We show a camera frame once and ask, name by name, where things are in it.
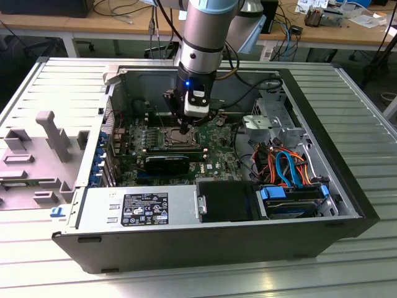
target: metal workbench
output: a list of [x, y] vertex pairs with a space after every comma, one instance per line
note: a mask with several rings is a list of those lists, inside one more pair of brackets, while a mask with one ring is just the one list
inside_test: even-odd
[[[57, 125], [68, 135], [89, 129], [103, 106], [106, 66], [150, 61], [51, 58], [36, 63], [0, 115], [0, 137], [9, 127], [34, 123], [29, 109], [59, 110], [59, 101], [66, 108], [55, 119]], [[343, 70], [319, 63], [271, 65], [292, 72], [381, 222], [315, 259], [88, 274], [51, 241], [51, 233], [65, 221], [51, 221], [48, 209], [2, 211], [0, 297], [395, 297], [397, 132]], [[32, 124], [29, 135], [42, 133]]]

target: gray metal frame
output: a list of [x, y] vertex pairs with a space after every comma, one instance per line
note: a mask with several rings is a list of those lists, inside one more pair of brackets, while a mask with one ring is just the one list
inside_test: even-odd
[[[120, 67], [119, 72], [131, 71], [132, 68]], [[249, 73], [247, 71], [246, 75], [251, 76], [253, 80], [257, 80], [261, 71], [268, 72], [272, 69], [273, 67], [269, 68], [267, 65], [258, 65], [255, 72]], [[166, 74], [163, 71], [167, 70], [169, 69], [161, 68], [161, 65], [152, 62], [148, 69], [136, 68], [138, 73], [136, 76], [139, 78], [153, 76], [154, 78], [162, 77], [165, 79]], [[324, 163], [324, 167], [331, 177], [331, 191], [340, 194], [343, 199], [346, 215], [334, 217], [330, 215], [313, 219], [197, 222], [192, 224], [185, 222], [172, 224], [170, 220], [169, 225], [122, 227], [120, 221], [110, 225], [104, 224], [106, 218], [121, 217], [121, 208], [117, 213], [111, 211], [112, 216], [109, 216], [107, 214], [109, 213], [108, 205], [121, 204], [122, 206], [120, 200], [124, 193], [163, 192], [162, 189], [158, 190], [161, 187], [106, 188], [102, 191], [88, 189], [82, 193], [82, 196], [74, 198], [73, 209], [75, 211], [69, 219], [70, 227], [54, 233], [53, 240], [76, 260], [83, 270], [89, 273], [100, 273], [315, 257], [335, 241], [344, 237], [357, 236], [368, 229], [377, 221], [377, 217], [376, 214], [371, 214], [372, 210], [367, 215], [363, 203], [367, 198], [364, 194], [362, 194], [363, 197], [347, 196], [348, 190], [350, 195], [353, 195], [354, 192], [346, 189], [346, 184], [342, 186], [341, 181], [338, 180], [341, 177], [336, 176], [331, 167], [331, 162], [326, 159], [326, 155], [322, 151], [324, 150], [324, 144], [321, 147], [316, 139], [316, 137], [321, 137], [322, 142], [324, 142], [325, 138], [320, 136], [321, 129], [310, 127], [309, 121], [306, 123], [304, 113], [300, 110], [301, 107], [298, 104], [302, 104], [302, 100], [305, 101], [305, 99], [298, 101], [298, 96], [301, 96], [298, 86], [295, 86], [293, 79], [288, 76], [283, 77], [283, 79], [283, 88], [318, 152], [319, 158], [316, 159]], [[143, 92], [147, 88], [147, 85], [143, 84], [142, 81], [139, 83], [141, 84], [140, 88], [133, 88], [137, 93]], [[158, 79], [156, 79], [156, 85], [159, 88], [159, 90], [156, 89], [156, 92], [159, 93], [161, 84]], [[222, 90], [224, 89], [220, 90], [220, 87], [214, 89], [216, 90], [214, 96], [223, 94]], [[155, 93], [152, 93], [152, 96], [154, 96], [154, 99], [159, 97]], [[144, 98], [151, 101], [150, 97], [144, 96]], [[245, 105], [248, 105], [250, 110], [252, 109], [252, 105], [249, 103], [245, 103]], [[96, 136], [97, 133], [91, 133], [90, 138], [93, 138], [94, 141], [89, 140], [86, 152], [88, 147], [96, 146]], [[332, 158], [337, 160], [337, 154], [337, 152], [334, 152]], [[87, 158], [85, 162], [87, 166], [91, 167], [89, 161], [90, 159]], [[183, 187], [173, 186], [171, 189], [182, 191]], [[350, 202], [352, 199], [357, 210]], [[178, 204], [175, 200], [173, 198], [172, 201], [170, 198], [170, 205]], [[184, 212], [197, 213], [197, 203], [191, 203], [190, 206], [179, 209], [179, 213]], [[134, 243], [146, 243], [147, 245], [136, 246]], [[164, 243], [161, 245], [161, 249], [159, 249], [157, 243]], [[235, 249], [233, 250], [229, 249], [232, 243], [235, 243]]]

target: desk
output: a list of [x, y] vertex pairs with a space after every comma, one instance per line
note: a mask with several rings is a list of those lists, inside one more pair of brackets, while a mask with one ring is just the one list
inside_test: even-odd
[[[342, 28], [319, 27], [312, 28], [305, 26], [303, 14], [292, 14], [297, 0], [283, 0], [282, 7], [286, 16], [292, 24], [303, 27], [303, 33], [299, 42], [299, 47], [308, 48], [336, 48], [349, 50], [377, 50], [384, 36], [385, 27], [374, 27], [367, 29], [349, 20], [344, 20]], [[112, 7], [132, 3], [132, 0], [112, 0]], [[132, 7], [124, 7], [117, 12], [128, 12], [146, 4], [139, 2]], [[392, 9], [395, 3], [383, 6], [372, 6], [371, 9]], [[101, 4], [98, 11], [104, 14], [109, 13], [108, 5]], [[62, 38], [69, 57], [77, 57], [78, 51], [74, 44], [75, 38], [102, 38], [113, 40], [148, 40], [148, 24], [150, 20], [150, 9], [133, 14], [133, 24], [127, 24], [112, 17], [105, 17], [91, 11], [85, 19], [75, 19], [69, 17], [47, 17], [47, 16], [20, 16], [2, 15], [0, 19], [8, 25], [17, 35], [58, 37]], [[174, 11], [174, 24], [180, 28], [178, 12]], [[161, 40], [168, 40], [171, 28], [166, 23], [164, 17], [159, 13], [159, 28]], [[9, 34], [7, 29], [0, 25], [0, 35]], [[279, 26], [273, 27], [271, 34], [262, 34], [257, 44], [263, 46], [261, 60], [268, 60], [272, 49], [280, 44], [285, 38]], [[387, 37], [386, 45], [391, 40]]]

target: power supply label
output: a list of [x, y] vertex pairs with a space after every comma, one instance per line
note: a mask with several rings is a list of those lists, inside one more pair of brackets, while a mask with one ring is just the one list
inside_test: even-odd
[[126, 194], [123, 200], [121, 223], [124, 227], [133, 225], [167, 225], [168, 193]]

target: workbench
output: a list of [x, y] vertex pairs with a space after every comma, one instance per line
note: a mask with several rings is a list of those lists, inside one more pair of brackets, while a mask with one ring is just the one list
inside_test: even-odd
[[[107, 66], [151, 63], [152, 60], [42, 58], [1, 113], [0, 137], [8, 128], [34, 122], [36, 113], [30, 109], [40, 106], [67, 106], [80, 111], [70, 114], [66, 109], [55, 119], [68, 135], [89, 130], [99, 99], [105, 94], [102, 74]], [[171, 60], [157, 63], [172, 67]], [[270, 65], [291, 71], [380, 216], [379, 223], [358, 238], [335, 243], [314, 259], [88, 274], [51, 240], [52, 232], [66, 224], [65, 219], [52, 220], [49, 209], [0, 211], [0, 296], [394, 297], [397, 132], [341, 68], [325, 63]], [[261, 63], [242, 62], [241, 68], [260, 69]], [[34, 127], [29, 131], [31, 136], [40, 133], [43, 134], [35, 132]]]
[[[293, 25], [303, 27], [299, 47], [305, 48], [330, 48], [345, 50], [377, 50], [384, 36], [385, 26], [377, 26], [371, 29], [355, 24], [344, 19], [342, 27], [307, 27], [305, 26], [303, 14], [295, 14], [297, 0], [279, 1], [285, 11], [285, 15]], [[133, 3], [131, 0], [111, 0], [112, 7]], [[370, 9], [393, 9], [395, 3], [389, 1], [386, 6], [371, 6]], [[145, 7], [146, 4], [139, 2], [131, 7], [118, 9], [117, 12], [124, 13]], [[103, 14], [109, 14], [106, 2], [98, 6], [97, 10]], [[2, 15], [0, 19], [12, 29], [17, 35], [58, 37], [62, 38], [69, 57], [78, 57], [75, 39], [112, 39], [112, 40], [149, 40], [148, 24], [151, 10], [143, 9], [132, 14], [133, 24], [127, 24], [113, 17], [100, 16], [91, 11], [85, 19], [70, 17], [48, 17], [48, 16], [22, 16]], [[177, 29], [181, 27], [178, 20], [178, 11], [174, 11], [174, 24]], [[159, 13], [160, 38], [162, 41], [169, 40], [171, 28], [168, 26], [163, 15]], [[7, 29], [0, 25], [0, 35], [8, 35]], [[271, 34], [262, 34], [257, 45], [262, 46], [261, 61], [269, 60], [274, 47], [280, 45], [285, 38], [278, 24], [274, 24]], [[391, 40], [386, 38], [385, 46]]]

